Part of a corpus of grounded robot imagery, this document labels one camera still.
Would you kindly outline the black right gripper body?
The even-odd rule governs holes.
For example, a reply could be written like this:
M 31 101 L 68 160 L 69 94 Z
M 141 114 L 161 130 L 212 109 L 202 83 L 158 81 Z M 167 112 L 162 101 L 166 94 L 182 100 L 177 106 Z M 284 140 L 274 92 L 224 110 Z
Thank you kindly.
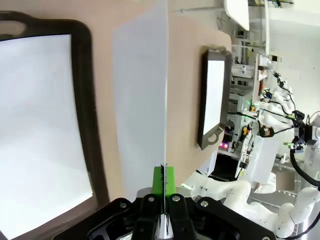
M 306 124 L 304 123 L 305 114 L 301 111 L 294 111 L 294 143 L 299 143 L 300 149 L 295 150 L 302 150 L 303 145 L 306 145 L 305 140 L 305 129 Z

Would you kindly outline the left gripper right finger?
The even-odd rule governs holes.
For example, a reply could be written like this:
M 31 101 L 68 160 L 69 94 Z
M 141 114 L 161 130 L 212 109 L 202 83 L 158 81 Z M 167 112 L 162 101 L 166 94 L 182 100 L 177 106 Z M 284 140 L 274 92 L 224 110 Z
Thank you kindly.
M 164 168 L 164 199 L 168 226 L 175 240 L 274 240 L 262 225 L 262 214 L 247 203 L 247 181 L 222 182 L 195 173 L 204 189 L 194 200 L 178 192 L 173 167 Z

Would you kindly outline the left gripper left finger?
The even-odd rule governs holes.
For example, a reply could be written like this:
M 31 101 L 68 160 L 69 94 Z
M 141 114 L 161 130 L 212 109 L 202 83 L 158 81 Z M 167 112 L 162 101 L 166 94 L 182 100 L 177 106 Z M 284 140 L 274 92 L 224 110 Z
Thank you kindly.
M 121 202 L 119 213 L 113 213 L 99 223 L 88 234 L 88 240 L 116 240 L 132 233 L 132 240 L 154 240 L 157 227 L 163 222 L 165 168 L 156 166 L 153 170 L 150 193 L 137 197 L 134 202 Z

